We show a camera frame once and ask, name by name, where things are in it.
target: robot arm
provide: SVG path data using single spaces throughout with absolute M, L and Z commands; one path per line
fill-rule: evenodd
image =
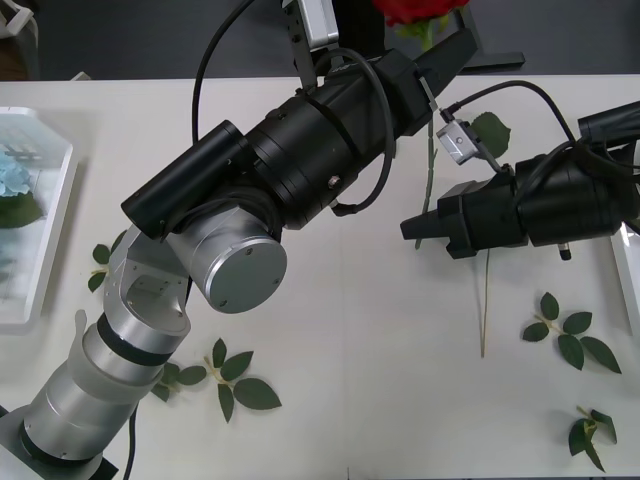
M 300 6 L 311 4 L 329 11 L 326 0 L 313 0 L 287 13 L 304 16 Z M 329 42 L 331 28 L 316 37 Z M 370 60 L 395 138 L 431 120 L 434 96 L 474 53 L 473 36 L 461 31 L 415 61 L 396 51 Z M 303 228 L 335 206 L 388 140 L 389 115 L 360 66 L 342 65 L 323 86 L 305 87 L 247 135 L 223 122 L 123 203 L 134 225 L 111 257 L 104 314 L 88 329 L 78 316 L 67 361 L 30 405 L 2 418 L 0 454 L 21 466 L 3 478 L 92 478 L 188 334 L 191 282 L 223 313 L 275 292 L 287 263 L 283 227 Z

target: silver cylinder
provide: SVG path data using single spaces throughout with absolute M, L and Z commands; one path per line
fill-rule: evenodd
M 29 440 L 56 459 L 102 453 L 190 330 L 188 274 L 166 243 L 132 227 L 109 268 L 100 328 L 94 324 L 85 333 L 86 315 L 76 314 L 67 361 L 25 411 Z
M 87 460 L 102 453 L 135 408 L 136 403 L 117 404 L 89 395 L 65 362 L 29 406 L 24 427 L 31 441 L 49 455 Z
M 209 304 L 223 313 L 246 312 L 266 301 L 287 270 L 282 245 L 239 207 L 199 220 L 167 242 Z

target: red rose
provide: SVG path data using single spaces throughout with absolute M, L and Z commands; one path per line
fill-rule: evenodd
M 373 0 L 378 10 L 387 17 L 390 26 L 410 24 L 433 17 L 442 17 L 469 0 Z

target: white table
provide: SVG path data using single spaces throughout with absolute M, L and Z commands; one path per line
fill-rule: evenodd
M 577 118 L 638 99 L 640 77 L 529 77 Z M 503 80 L 458 78 L 449 104 Z M 228 118 L 247 132 L 288 98 L 295 79 L 205 82 L 201 128 Z M 27 337 L 0 338 L 0 402 L 31 401 L 67 356 L 73 315 L 95 320 L 99 295 L 86 286 L 93 247 L 127 226 L 120 202 L 189 146 L 191 81 L 3 84 L 0 105 L 32 107 L 54 119 L 86 152 L 57 252 L 45 306 L 49 318 Z M 505 161 L 546 152 L 563 140 L 547 106 L 510 89 L 461 112 L 491 110 L 512 128 Z M 193 331 L 175 354 L 199 362 L 222 336 L 231 353 L 255 350 L 251 373 L 275 387 L 284 406 L 238 408 L 230 425 L 214 382 L 185 389 L 168 405 L 142 401 L 134 478 L 345 479 L 591 476 L 571 458 L 567 434 L 576 405 L 613 416 L 619 443 L 598 439 L 608 475 L 638 475 L 640 359 L 630 334 L 608 239 L 492 255 L 488 350 L 480 359 L 484 253 L 452 260 L 444 242 L 419 252 L 399 223 L 417 214 L 426 181 L 426 133 L 400 142 L 378 202 L 350 218 L 324 212 L 285 234 L 289 271 L 277 294 L 252 312 L 223 316 L 200 294 L 190 300 Z M 362 199 L 379 164 L 343 200 Z M 452 185 L 486 179 L 488 166 L 457 167 L 440 155 L 434 199 Z M 587 361 L 578 372 L 550 339 L 520 340 L 536 299 L 554 293 L 565 312 L 594 313 L 590 333 L 614 350 L 623 375 Z M 126 429 L 106 456 L 123 468 Z

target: white tray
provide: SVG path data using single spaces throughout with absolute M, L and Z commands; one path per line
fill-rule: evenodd
M 71 143 L 29 108 L 0 107 L 0 150 L 29 170 L 44 214 L 0 229 L 0 334 L 21 334 L 40 317 L 78 161 Z
M 631 333 L 640 343 L 640 237 L 623 224 L 611 237 Z

